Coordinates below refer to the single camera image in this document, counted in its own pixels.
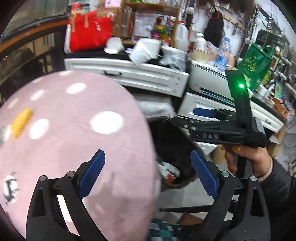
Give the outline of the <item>person right hand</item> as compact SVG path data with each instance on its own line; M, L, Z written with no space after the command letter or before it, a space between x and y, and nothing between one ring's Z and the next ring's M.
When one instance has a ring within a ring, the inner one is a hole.
M273 162L266 148L252 148L248 146L231 146L231 149L222 145L221 150L225 151L225 159L228 169L232 174L237 171L234 156L248 159L253 166L253 174L256 177L263 177L270 173Z

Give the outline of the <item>dark jacket right forearm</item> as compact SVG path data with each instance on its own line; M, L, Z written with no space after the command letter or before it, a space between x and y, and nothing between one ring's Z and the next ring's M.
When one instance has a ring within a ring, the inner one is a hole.
M270 173L259 180L268 209L271 238L290 236L295 231L295 177L272 159Z

